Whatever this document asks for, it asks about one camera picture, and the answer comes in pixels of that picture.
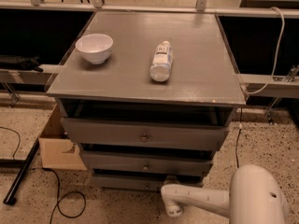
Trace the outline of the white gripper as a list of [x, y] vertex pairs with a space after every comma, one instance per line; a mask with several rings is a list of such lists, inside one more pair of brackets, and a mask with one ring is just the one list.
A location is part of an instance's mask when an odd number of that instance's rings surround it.
[[190, 195], [190, 189], [180, 185], [175, 176], [168, 176], [161, 187], [161, 195], [165, 212], [170, 217], [179, 217], [183, 214], [183, 204]]

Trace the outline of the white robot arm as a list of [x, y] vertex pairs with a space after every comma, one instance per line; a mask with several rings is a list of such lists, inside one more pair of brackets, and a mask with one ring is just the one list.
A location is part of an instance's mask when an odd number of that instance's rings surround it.
[[219, 216], [230, 224], [286, 224], [289, 205], [276, 179], [263, 167], [247, 164], [232, 176], [228, 190], [180, 185], [174, 178], [161, 188], [170, 217], [183, 213], [183, 204]]

